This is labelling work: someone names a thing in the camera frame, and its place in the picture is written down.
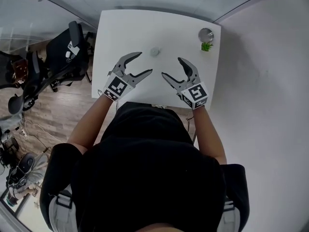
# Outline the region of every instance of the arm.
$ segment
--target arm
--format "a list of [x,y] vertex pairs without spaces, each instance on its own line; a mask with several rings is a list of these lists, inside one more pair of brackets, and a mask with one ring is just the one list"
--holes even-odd
[[214,157],[223,165],[226,156],[219,135],[204,106],[193,110],[198,147],[203,155]]
[[77,147],[82,154],[90,149],[98,136],[111,104],[112,100],[105,95],[97,99],[74,128],[68,143]]

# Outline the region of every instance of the black office chair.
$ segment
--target black office chair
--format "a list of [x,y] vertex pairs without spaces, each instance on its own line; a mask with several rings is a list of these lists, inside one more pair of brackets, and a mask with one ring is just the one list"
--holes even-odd
[[73,81],[82,80],[88,70],[90,44],[87,39],[91,36],[92,34],[88,33],[84,38],[81,25],[75,21],[70,22],[69,29],[48,43],[45,62],[38,58],[36,52],[27,53],[28,76],[22,84],[12,83],[13,64],[22,57],[0,52],[0,89],[6,87],[23,89],[21,96],[15,95],[10,98],[9,112],[18,114],[30,109],[47,86],[56,92],[59,85],[70,86]]

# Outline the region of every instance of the black shirt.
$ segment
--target black shirt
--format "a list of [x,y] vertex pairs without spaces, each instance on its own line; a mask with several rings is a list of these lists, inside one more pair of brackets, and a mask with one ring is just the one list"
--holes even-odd
[[245,170],[219,165],[194,146],[178,116],[127,102],[99,144],[82,155],[70,144],[51,153],[41,191],[49,203],[71,184],[79,231],[134,232],[168,223],[185,232],[216,231],[226,195],[249,216]]

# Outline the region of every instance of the floor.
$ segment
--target floor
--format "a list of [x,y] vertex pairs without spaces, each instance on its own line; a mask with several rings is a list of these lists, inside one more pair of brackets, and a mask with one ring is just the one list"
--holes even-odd
[[[45,46],[46,43],[39,43],[32,45],[30,50],[37,50],[40,57],[45,58]],[[92,59],[89,62],[88,74],[92,78]],[[8,101],[16,93],[19,95],[21,90],[15,88],[6,88],[0,90],[0,116],[10,115],[8,111]],[[53,147],[54,145],[62,142],[66,142],[70,133],[91,107],[96,99],[91,98],[91,84],[84,78],[82,81],[73,82],[70,87],[60,86],[58,92],[54,93],[50,87],[46,88],[36,100],[35,105],[28,111],[24,112],[25,125],[24,128],[28,131],[30,136],[25,138],[21,133],[21,130],[14,132],[20,150],[17,156],[20,158],[27,152],[33,152],[39,154],[45,147]],[[188,127],[187,117],[192,117],[192,112],[189,109],[172,108],[181,120],[185,128]],[[97,137],[96,143],[100,141],[105,129],[112,121],[116,113],[116,104],[114,103],[102,125],[101,131]],[[193,139],[195,133],[194,120],[190,120],[189,134]]]

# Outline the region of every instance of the succulent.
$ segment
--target succulent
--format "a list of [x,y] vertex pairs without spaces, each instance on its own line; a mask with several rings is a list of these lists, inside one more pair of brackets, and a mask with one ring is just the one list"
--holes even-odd
[[201,50],[205,52],[209,52],[213,44],[211,43],[202,43]]

